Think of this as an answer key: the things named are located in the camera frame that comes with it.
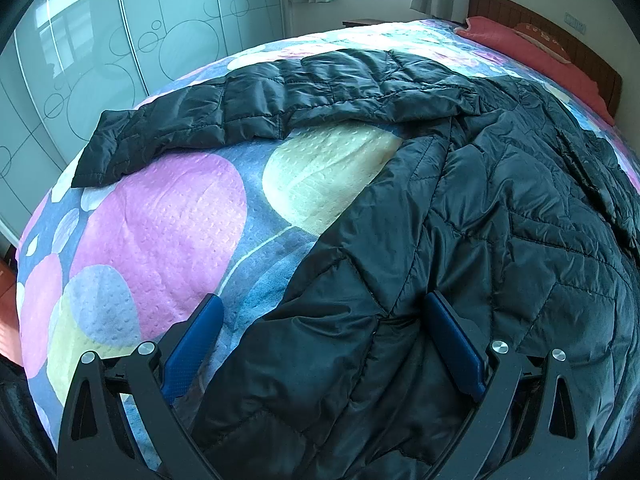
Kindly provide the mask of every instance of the black fabric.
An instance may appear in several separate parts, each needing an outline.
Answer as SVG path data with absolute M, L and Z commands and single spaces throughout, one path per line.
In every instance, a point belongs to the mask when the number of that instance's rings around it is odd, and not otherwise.
M 421 478 L 471 409 L 421 326 L 437 288 L 487 343 L 566 352 L 596 476 L 638 396 L 640 210 L 608 143 L 537 83 L 357 50 L 249 66 L 106 112 L 74 185 L 346 119 L 414 134 L 217 371 L 196 443 L 225 480 Z
M 56 452 L 40 423 L 24 370 L 0 355 L 0 476 L 54 480 Z

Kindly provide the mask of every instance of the colorful bedding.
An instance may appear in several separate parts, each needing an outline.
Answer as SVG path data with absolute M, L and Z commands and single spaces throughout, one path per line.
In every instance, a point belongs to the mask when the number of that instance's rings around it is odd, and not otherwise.
M 459 38 L 447 22 L 388 23 L 262 45 L 184 76 L 158 95 L 248 64 L 340 48 L 402 50 L 464 75 L 536 80 L 583 128 L 612 144 L 640 191 L 640 166 L 615 129 L 544 76 Z M 18 248 L 23 361 L 52 441 L 83 352 L 94 349 L 105 358 L 158 340 L 215 292 L 225 304 L 222 332 L 175 406 L 190 424 L 204 387 L 244 330 L 278 304 L 318 236 L 391 158 L 410 127 L 340 123 L 313 134 L 295 130 L 285 141 L 173 152 L 100 189 L 70 188 L 78 156 L 43 199 Z M 124 404 L 145 458 L 157 466 L 133 400 Z

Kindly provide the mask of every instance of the orange pillow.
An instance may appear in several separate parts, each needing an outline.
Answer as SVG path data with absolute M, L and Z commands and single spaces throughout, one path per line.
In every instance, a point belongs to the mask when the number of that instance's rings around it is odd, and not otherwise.
M 562 45 L 558 43 L 558 40 L 551 34 L 547 34 L 544 30 L 534 27 L 530 23 L 519 23 L 513 28 L 513 31 L 521 38 L 544 50 L 560 63 L 571 63 L 571 58 L 564 48 L 562 48 Z

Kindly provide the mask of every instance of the blue gripper pad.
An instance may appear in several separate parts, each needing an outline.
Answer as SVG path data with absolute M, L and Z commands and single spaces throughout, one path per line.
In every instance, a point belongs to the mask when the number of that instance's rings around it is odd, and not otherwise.
M 475 402 L 480 402 L 486 390 L 484 362 L 440 298 L 432 292 L 425 300 L 424 317 L 456 386 L 462 393 L 473 397 Z
M 212 296 L 164 364 L 162 396 L 169 405 L 183 396 L 222 328 L 224 307 Z

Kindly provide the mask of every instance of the wall socket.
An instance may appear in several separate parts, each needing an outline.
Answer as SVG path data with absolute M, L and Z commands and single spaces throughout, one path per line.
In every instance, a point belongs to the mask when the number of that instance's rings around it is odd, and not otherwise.
M 578 18 L 570 15 L 568 12 L 564 14 L 564 22 L 569 25 L 569 27 L 573 27 L 575 30 L 580 32 L 580 34 L 587 33 L 587 26 L 581 22 Z

